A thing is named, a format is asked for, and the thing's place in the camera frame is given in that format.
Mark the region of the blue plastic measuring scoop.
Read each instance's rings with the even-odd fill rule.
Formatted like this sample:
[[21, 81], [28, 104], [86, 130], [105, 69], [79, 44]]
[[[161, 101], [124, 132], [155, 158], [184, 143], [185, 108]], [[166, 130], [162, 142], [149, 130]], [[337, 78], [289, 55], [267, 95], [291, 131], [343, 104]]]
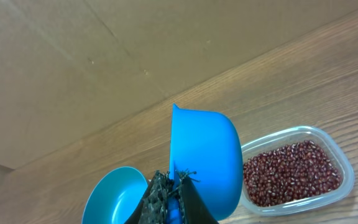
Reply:
[[190, 177], [212, 216], [230, 216], [242, 191], [242, 153], [237, 131], [228, 117], [215, 111], [173, 105], [169, 177], [175, 171], [196, 172]]

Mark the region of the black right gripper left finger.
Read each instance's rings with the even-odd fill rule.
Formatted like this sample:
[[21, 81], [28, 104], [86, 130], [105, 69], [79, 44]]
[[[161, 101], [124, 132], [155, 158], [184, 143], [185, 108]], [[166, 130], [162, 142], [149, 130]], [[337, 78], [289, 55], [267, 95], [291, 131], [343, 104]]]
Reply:
[[173, 195], [174, 181], [169, 173], [155, 171], [141, 200], [125, 224], [164, 224], [168, 213], [168, 199]]

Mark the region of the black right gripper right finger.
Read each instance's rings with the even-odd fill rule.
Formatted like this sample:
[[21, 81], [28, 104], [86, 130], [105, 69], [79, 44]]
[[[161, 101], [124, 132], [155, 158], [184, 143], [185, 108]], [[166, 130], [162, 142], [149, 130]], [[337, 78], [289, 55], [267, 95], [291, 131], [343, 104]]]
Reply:
[[218, 224], [199, 195], [193, 183], [195, 180], [190, 177], [191, 174], [196, 174], [196, 172], [175, 171], [179, 180], [177, 194], [181, 222], [184, 224]]

